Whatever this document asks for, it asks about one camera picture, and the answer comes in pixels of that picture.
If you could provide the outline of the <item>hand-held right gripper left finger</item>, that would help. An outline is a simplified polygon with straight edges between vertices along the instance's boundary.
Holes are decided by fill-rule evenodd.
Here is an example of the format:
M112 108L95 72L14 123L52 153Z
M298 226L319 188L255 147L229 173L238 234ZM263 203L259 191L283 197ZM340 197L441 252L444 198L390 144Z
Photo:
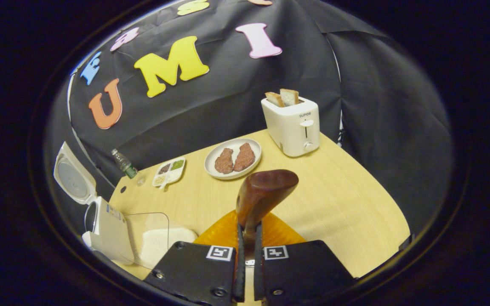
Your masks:
M245 255L235 211L199 236L175 242L155 266L155 287L183 302L235 306L245 299Z

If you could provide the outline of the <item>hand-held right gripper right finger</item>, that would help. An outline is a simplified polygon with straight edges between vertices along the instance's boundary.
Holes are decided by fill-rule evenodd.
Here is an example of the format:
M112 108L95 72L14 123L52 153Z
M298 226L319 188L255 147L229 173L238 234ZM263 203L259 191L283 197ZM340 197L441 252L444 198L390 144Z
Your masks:
M324 241L307 241L273 213L258 224L254 298L263 306L312 306L355 283Z

